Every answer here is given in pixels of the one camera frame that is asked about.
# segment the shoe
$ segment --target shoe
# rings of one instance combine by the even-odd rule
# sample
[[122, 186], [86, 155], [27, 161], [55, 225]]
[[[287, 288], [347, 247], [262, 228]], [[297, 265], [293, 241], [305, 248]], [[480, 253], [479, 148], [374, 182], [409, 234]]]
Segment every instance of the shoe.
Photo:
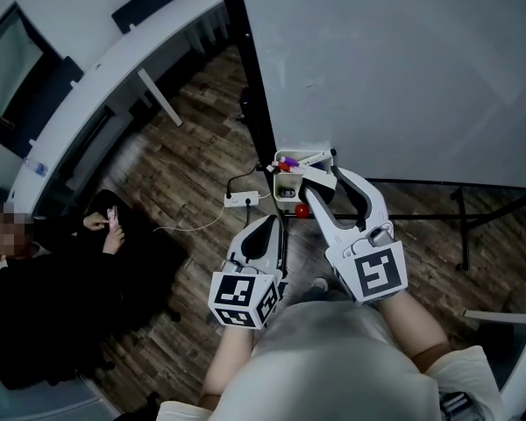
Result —
[[317, 277], [316, 279], [314, 279], [314, 281], [312, 282], [312, 287], [318, 287], [320, 290], [323, 291], [328, 291], [330, 289], [329, 284], [327, 283], [327, 281], [325, 281], [323, 277]]

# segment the white cable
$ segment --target white cable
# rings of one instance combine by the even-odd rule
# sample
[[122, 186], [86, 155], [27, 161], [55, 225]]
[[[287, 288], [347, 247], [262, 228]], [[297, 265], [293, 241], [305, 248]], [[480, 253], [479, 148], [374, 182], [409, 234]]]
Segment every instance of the white cable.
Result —
[[192, 232], [192, 231], [199, 231], [199, 230], [201, 230], [201, 229], [208, 228], [210, 225], [215, 224], [215, 223], [220, 219], [220, 217], [222, 217], [222, 214], [224, 213], [224, 209], [225, 209], [225, 207], [226, 207], [226, 206], [222, 206], [222, 210], [220, 211], [220, 215], [217, 217], [216, 220], [214, 220], [214, 221], [208, 223], [208, 224], [205, 225], [205, 226], [201, 226], [200, 228], [195, 228], [195, 229], [181, 229], [181, 228], [170, 228], [170, 227], [163, 227], [163, 226], [161, 226], [161, 227], [159, 227], [159, 228], [154, 229], [153, 232], [156, 232], [156, 231], [158, 231], [159, 229], [169, 229], [169, 230], [171, 230], [171, 231], [181, 231], [181, 232]]

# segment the pink phone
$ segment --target pink phone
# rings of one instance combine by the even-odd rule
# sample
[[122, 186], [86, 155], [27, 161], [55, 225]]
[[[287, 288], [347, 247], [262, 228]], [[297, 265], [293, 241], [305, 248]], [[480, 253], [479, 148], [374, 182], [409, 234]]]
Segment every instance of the pink phone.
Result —
[[107, 210], [107, 219], [109, 220], [110, 232], [115, 231], [119, 226], [119, 214], [117, 212], [117, 206], [113, 206]]

